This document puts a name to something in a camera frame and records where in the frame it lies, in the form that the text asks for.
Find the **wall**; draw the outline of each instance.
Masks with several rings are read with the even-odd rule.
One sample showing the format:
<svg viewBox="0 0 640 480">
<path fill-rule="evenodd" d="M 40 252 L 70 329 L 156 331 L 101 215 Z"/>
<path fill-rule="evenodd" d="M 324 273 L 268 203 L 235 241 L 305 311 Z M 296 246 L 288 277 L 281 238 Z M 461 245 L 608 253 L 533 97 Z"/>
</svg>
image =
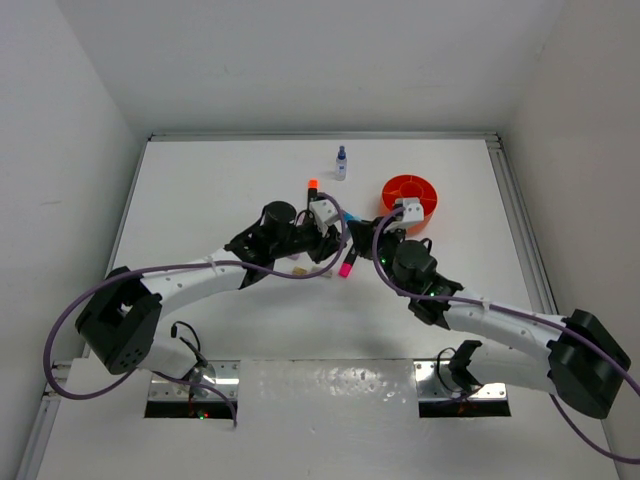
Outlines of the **wall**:
<svg viewBox="0 0 640 480">
<path fill-rule="evenodd" d="M 40 403 L 48 329 L 104 274 L 140 142 L 53 0 L 1 10 L 0 478 L 9 479 Z M 56 357 L 80 343 L 66 329 Z"/>
<path fill-rule="evenodd" d="M 562 0 L 58 0 L 132 125 L 495 129 Z"/>
<path fill-rule="evenodd" d="M 640 4 L 567 2 L 506 135 L 562 312 L 595 312 L 640 377 Z M 623 387 L 606 423 L 640 455 L 638 399 Z M 637 478 L 638 467 L 623 467 Z"/>
</svg>

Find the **pink cap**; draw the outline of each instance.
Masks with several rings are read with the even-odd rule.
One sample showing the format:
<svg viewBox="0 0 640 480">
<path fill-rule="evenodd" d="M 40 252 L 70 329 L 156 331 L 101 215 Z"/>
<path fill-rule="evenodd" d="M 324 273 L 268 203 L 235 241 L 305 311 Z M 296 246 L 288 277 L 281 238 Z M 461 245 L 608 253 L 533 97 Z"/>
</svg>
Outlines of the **pink cap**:
<svg viewBox="0 0 640 480">
<path fill-rule="evenodd" d="M 342 266 L 340 267 L 340 271 L 338 272 L 338 275 L 340 275 L 341 277 L 347 278 L 351 273 L 352 268 L 353 268 L 353 265 L 349 265 L 348 263 L 343 263 Z"/>
</svg>

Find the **bottle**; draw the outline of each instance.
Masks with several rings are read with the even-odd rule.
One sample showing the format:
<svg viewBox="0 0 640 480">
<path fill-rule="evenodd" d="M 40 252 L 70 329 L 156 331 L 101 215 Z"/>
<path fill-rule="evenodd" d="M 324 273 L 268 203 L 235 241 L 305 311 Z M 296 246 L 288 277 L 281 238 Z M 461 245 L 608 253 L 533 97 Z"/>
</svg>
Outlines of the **bottle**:
<svg viewBox="0 0 640 480">
<path fill-rule="evenodd" d="M 336 180 L 344 180 L 347 177 L 347 152 L 340 147 L 336 157 Z"/>
</svg>

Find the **white table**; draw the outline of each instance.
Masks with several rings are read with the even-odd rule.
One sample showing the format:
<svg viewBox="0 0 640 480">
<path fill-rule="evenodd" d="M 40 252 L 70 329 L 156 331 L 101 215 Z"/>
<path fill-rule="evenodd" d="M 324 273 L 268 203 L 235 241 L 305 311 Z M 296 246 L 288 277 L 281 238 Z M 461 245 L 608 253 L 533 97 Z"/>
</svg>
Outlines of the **white table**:
<svg viewBox="0 0 640 480">
<path fill-rule="evenodd" d="M 340 144 L 349 159 L 344 182 L 331 174 Z M 481 139 L 151 142 L 115 266 L 213 252 L 269 201 L 303 207 L 312 177 L 344 209 L 373 218 L 384 182 L 404 173 L 438 191 L 424 234 L 439 271 L 530 308 Z M 406 304 L 360 260 L 348 280 L 267 278 L 179 310 L 160 328 L 188 321 L 208 358 L 241 360 L 237 430 L 225 420 L 143 418 L 149 374 L 137 372 L 100 399 L 62 401 L 38 478 L 617 478 L 542 393 L 509 388 L 512 417 L 419 419 L 410 359 L 474 337 L 427 327 Z M 67 385 L 88 391 L 109 381 L 91 356 L 74 361 Z M 606 444 L 600 422 L 574 417 Z"/>
</svg>

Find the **small bottle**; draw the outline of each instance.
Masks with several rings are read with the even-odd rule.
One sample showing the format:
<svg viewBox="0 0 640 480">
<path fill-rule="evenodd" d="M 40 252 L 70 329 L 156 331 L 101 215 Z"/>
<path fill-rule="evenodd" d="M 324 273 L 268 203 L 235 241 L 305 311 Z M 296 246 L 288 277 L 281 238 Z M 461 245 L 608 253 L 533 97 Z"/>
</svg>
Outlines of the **small bottle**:
<svg viewBox="0 0 640 480">
<path fill-rule="evenodd" d="M 344 180 L 347 177 L 347 152 L 340 147 L 336 157 L 336 180 Z"/>
</svg>

